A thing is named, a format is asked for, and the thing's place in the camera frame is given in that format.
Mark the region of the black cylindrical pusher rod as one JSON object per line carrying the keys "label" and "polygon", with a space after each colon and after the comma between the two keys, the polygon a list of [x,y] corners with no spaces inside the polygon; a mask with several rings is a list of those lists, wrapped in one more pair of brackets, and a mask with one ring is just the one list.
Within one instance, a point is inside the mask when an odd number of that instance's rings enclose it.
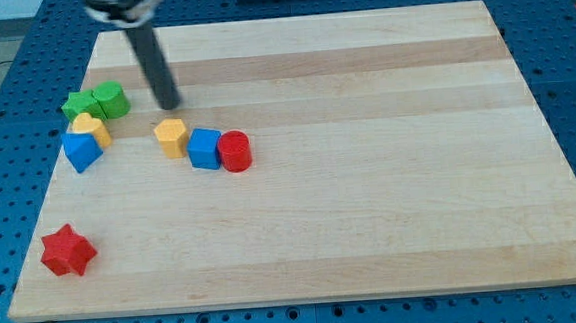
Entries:
{"label": "black cylindrical pusher rod", "polygon": [[177,108],[181,96],[151,23],[124,32],[159,107],[164,110]]}

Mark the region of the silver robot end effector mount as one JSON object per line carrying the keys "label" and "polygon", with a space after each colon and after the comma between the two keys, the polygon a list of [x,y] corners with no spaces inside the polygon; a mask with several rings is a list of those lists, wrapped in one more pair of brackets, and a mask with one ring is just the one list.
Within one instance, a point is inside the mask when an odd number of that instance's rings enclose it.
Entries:
{"label": "silver robot end effector mount", "polygon": [[101,23],[137,28],[153,19],[164,0],[81,0],[85,12]]}

